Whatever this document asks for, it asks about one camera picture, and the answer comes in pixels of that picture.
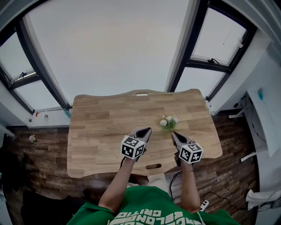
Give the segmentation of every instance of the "power outlet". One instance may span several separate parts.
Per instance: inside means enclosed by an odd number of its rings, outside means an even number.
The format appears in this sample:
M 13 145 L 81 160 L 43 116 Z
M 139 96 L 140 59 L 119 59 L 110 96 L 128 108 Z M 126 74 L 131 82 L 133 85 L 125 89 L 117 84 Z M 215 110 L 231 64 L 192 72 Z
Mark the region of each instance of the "power outlet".
M 207 206 L 209 205 L 209 201 L 207 201 L 207 200 L 205 200 L 204 202 L 203 202 L 203 204 L 200 206 L 200 211 L 204 211 L 206 208 L 207 208 Z

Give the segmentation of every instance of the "dark wood plank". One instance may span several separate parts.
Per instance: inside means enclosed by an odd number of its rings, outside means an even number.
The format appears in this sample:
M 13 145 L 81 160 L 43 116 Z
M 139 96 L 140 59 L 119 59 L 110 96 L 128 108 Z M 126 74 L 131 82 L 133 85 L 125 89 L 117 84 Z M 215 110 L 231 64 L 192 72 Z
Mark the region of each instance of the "dark wood plank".
M 247 123 L 244 118 L 230 120 L 225 115 L 213 117 L 223 155 L 217 159 L 203 159 L 193 165 L 196 185 L 201 201 L 204 199 L 210 202 L 206 209 L 209 213 L 214 213 L 219 209 L 226 210 L 237 222 L 243 225 L 250 225 L 254 220 L 254 213 L 247 210 L 237 210 L 230 206 L 227 200 L 220 199 L 226 197 L 236 207 L 245 207 L 244 194 L 247 189 L 256 190 L 256 174 L 253 159 L 243 163 L 240 159 L 253 151 L 252 137 L 249 134 Z M 70 178 L 67 175 L 67 137 L 68 128 L 48 128 L 48 129 L 28 129 L 26 127 L 14 127 L 13 132 L 17 139 L 5 138 L 4 148 L 18 155 L 22 159 L 24 154 L 29 156 L 31 162 L 27 164 L 28 169 L 39 169 L 38 173 L 29 176 L 30 182 L 36 192 L 50 198 L 63 199 L 68 195 L 82 197 L 82 191 L 89 189 L 91 197 L 99 201 L 103 192 L 109 186 L 115 173 L 95 174 L 81 179 Z M 31 143 L 28 138 L 35 134 L 36 142 Z M 176 167 L 165 174 L 167 184 L 173 175 L 180 171 Z M 177 176 L 172 185 L 173 197 L 180 196 L 181 178 Z M 140 185 L 147 184 L 146 177 L 132 175 L 132 181 Z M 20 208 L 22 206 L 22 193 L 27 189 L 20 188 L 18 192 L 7 194 L 8 208 L 12 216 L 12 221 L 16 225 L 21 225 L 22 218 Z M 174 200 L 179 205 L 180 198 Z

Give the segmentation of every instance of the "white cube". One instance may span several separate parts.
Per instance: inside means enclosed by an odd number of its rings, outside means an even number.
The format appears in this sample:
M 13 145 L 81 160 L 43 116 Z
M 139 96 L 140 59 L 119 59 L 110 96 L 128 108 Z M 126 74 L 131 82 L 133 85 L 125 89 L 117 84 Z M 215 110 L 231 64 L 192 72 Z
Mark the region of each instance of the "white cube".
M 179 157 L 187 163 L 195 163 L 201 160 L 203 149 L 198 143 L 182 145 Z
M 121 155 L 135 159 L 144 153 L 145 142 L 125 136 L 121 143 Z

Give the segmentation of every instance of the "green shirt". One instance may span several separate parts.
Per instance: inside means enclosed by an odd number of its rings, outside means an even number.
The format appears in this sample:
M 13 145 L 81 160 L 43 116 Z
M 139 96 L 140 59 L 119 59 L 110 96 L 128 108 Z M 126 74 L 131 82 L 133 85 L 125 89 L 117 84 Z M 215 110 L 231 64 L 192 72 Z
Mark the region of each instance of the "green shirt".
M 118 215 L 109 209 L 86 203 L 68 225 L 200 225 L 204 223 L 238 225 L 224 210 L 215 214 L 205 212 L 191 214 L 176 206 L 168 193 L 159 188 L 136 186 L 127 188 Z

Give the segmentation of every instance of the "person's arm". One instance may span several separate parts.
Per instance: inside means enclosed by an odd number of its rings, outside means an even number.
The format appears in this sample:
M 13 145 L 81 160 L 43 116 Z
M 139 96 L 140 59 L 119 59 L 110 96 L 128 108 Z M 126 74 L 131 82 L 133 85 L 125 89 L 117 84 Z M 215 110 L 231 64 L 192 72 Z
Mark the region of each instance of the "person's arm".
M 135 160 L 129 158 L 125 159 L 122 167 L 120 168 L 113 181 L 102 195 L 98 206 L 108 208 L 115 214 L 118 212 L 123 201 L 128 180 L 130 178 L 130 174 L 132 172 L 132 168 L 135 162 Z
M 196 188 L 192 165 L 181 161 L 183 169 L 180 207 L 190 213 L 200 211 L 200 197 Z

